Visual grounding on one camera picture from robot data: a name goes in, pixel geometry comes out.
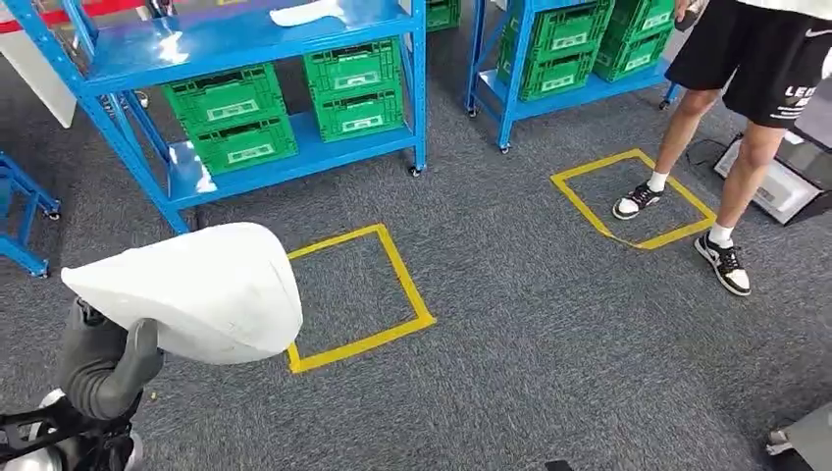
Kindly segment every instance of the blue metal shelf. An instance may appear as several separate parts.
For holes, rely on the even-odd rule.
[[[391,0],[341,0],[344,15],[280,27],[269,11],[297,1],[210,9],[183,17],[102,27],[86,77],[91,93],[187,79],[248,64],[401,34],[416,28]],[[218,34],[218,30],[227,31]]]
[[[510,17],[508,11],[512,10],[511,4],[517,1],[522,2],[522,6],[519,8],[520,24],[515,38],[517,42],[514,45],[514,57],[511,60],[511,64],[515,66],[511,70],[510,82],[506,84],[497,80],[496,71],[481,72],[481,68],[489,56],[489,51],[494,48],[503,28],[508,23]],[[497,121],[496,144],[503,152],[508,151],[511,128],[516,121],[587,104],[664,81],[663,76],[668,64],[662,60],[655,68],[636,73],[614,83],[608,83],[596,75],[590,75],[586,86],[582,88],[534,101],[527,102],[519,99],[520,82],[526,63],[526,50],[531,40],[532,25],[537,12],[578,5],[586,1],[588,0],[509,0],[508,11],[502,14],[496,27],[486,38],[484,28],[488,0],[474,0],[474,25],[471,28],[471,51],[468,57],[468,83],[464,106],[471,116],[475,115],[478,106],[482,107]],[[672,101],[677,92],[677,87],[671,86],[665,95],[665,101]]]
[[[289,120],[297,139],[297,155],[213,178],[189,141],[173,144],[173,164],[168,174],[171,202],[183,209],[416,145],[416,137],[407,125],[345,141],[323,142],[313,112],[292,115]]]
[[[11,232],[7,219],[12,199],[18,195],[26,202],[18,228]],[[48,275],[49,262],[28,248],[28,237],[38,210],[51,219],[60,217],[60,203],[49,196],[12,159],[0,151],[0,255],[19,263],[36,277]]]
[[[30,0],[4,0],[43,56],[78,99],[101,135],[177,233],[189,227],[180,210],[400,150],[413,148],[413,175],[427,165],[425,2],[405,11],[399,0],[337,0],[339,14],[301,26],[275,25],[269,12],[307,3],[264,0],[182,17],[98,28],[79,6],[63,0],[79,43],[90,58],[86,74],[75,66]],[[169,145],[133,89],[269,62],[387,36],[399,41],[408,88],[409,125],[375,135],[324,143],[310,113],[290,118],[299,146],[296,156],[211,178],[189,143]],[[412,47],[404,46],[409,42]],[[105,109],[101,96],[107,97]],[[167,187],[156,180],[130,117],[167,168]]]
[[[514,109],[517,120],[524,120],[533,116],[564,110],[573,106],[584,105],[596,100],[610,96],[627,93],[628,91],[639,90],[648,86],[657,85],[665,81],[664,72],[670,64],[661,59],[655,68],[635,73],[614,83],[608,83],[595,74],[591,74],[587,84],[581,88],[558,93],[540,100],[518,101]],[[508,88],[505,83],[498,80],[496,70],[491,69],[479,73],[480,83],[485,86],[484,90],[490,92],[497,98],[499,104],[506,102]],[[480,91],[475,90],[475,98],[481,106],[488,106],[491,100],[480,96]],[[499,116],[500,110],[489,110],[492,115]]]

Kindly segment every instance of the white sock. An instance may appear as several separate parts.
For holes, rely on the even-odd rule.
[[[667,177],[669,175],[670,174],[653,172],[652,175],[650,175],[650,180],[648,180],[648,188],[655,192],[664,191],[664,183],[667,182]]]
[[[731,240],[731,233],[733,231],[734,228],[726,228],[713,223],[713,227],[710,228],[710,232],[707,234],[707,239],[722,248],[728,248],[734,245],[734,241]]]

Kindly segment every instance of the floor marking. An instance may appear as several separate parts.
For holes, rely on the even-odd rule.
[[[404,289],[404,293],[407,295],[407,300],[410,301],[410,306],[413,308],[416,318],[390,329],[381,331],[377,334],[373,334],[370,337],[356,340],[327,351],[315,353],[314,355],[310,355],[305,358],[300,357],[300,353],[297,351],[297,344],[293,342],[286,350],[288,355],[288,368],[292,373],[302,373],[313,368],[318,368],[320,366],[363,353],[371,348],[400,339],[408,334],[412,334],[416,331],[436,324],[436,318],[428,312],[428,308],[425,306],[425,301],[422,300],[419,290],[416,289],[416,286],[413,284],[413,280],[407,272],[407,267],[404,266],[404,262],[401,260],[398,249],[395,248],[392,237],[390,237],[390,233],[384,224],[374,224],[348,234],[338,235],[317,243],[313,243],[306,247],[299,248],[290,253],[288,255],[288,259],[294,260],[312,252],[371,234],[376,234],[379,237],[379,241],[382,243],[382,247],[390,260],[393,271],[395,272],[401,287]]]
[[[713,214],[713,211],[711,211],[710,208],[708,208],[704,203],[702,203],[698,198],[696,198],[693,193],[691,193],[687,188],[682,186],[682,184],[679,183],[676,179],[674,179],[673,177],[669,177],[667,179],[667,182],[670,184],[670,186],[672,186],[673,189],[679,192],[679,194],[681,194],[683,198],[685,198],[689,203],[691,203],[695,208],[697,208],[700,211],[700,213],[702,213],[702,215],[704,216],[704,219],[689,224],[687,226],[675,229],[673,231],[670,231],[669,233],[657,235],[656,237],[642,242],[631,242],[613,234],[612,231],[598,218],[598,216],[596,216],[596,214],[593,213],[589,206],[587,206],[586,203],[584,203],[584,201],[581,200],[581,198],[575,193],[575,191],[573,191],[572,188],[569,187],[566,181],[573,177],[577,177],[579,175],[583,175],[601,169],[608,165],[621,162],[625,159],[639,159],[651,169],[655,168],[655,163],[650,159],[650,157],[648,157],[644,152],[642,152],[641,149],[632,149],[628,150],[627,152],[622,152],[620,154],[604,157],[602,159],[596,160],[595,162],[590,162],[588,164],[584,164],[573,169],[563,171],[559,174],[554,174],[551,176],[551,182],[554,183],[554,185],[557,186],[557,188],[560,189],[560,191],[562,191],[564,195],[566,195],[566,198],[569,199],[569,201],[573,205],[575,205],[578,211],[580,211],[581,214],[583,214],[584,217],[587,218],[587,221],[589,221],[590,224],[592,224],[593,227],[596,228],[596,231],[603,234],[604,236],[607,236],[614,240],[618,240],[619,242],[626,243],[627,245],[630,245],[635,248],[653,250],[680,238],[691,236],[693,234],[704,231],[711,225],[713,225],[714,221],[716,221],[716,215]]]

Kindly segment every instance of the shoe lace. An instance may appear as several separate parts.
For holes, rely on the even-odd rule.
[[[646,184],[636,186],[636,189],[630,193],[630,199],[632,199],[640,207],[650,202],[654,196],[655,193]]]
[[[719,251],[719,269],[723,273],[731,273],[734,270],[742,270],[743,265],[737,257],[740,247],[732,246]]]

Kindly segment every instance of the black and white sneaker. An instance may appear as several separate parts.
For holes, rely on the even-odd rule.
[[[615,206],[612,207],[612,215],[622,221],[633,219],[643,209],[661,199],[662,194],[664,194],[664,191],[653,191],[647,183],[642,183],[636,186],[636,189],[630,191],[627,196],[615,202]]]
[[[739,247],[730,246],[722,248],[711,242],[707,234],[697,237],[694,247],[702,257],[713,267],[713,273],[719,282],[729,291],[738,296],[748,296],[752,292],[749,275],[743,269],[740,259],[737,258]]]

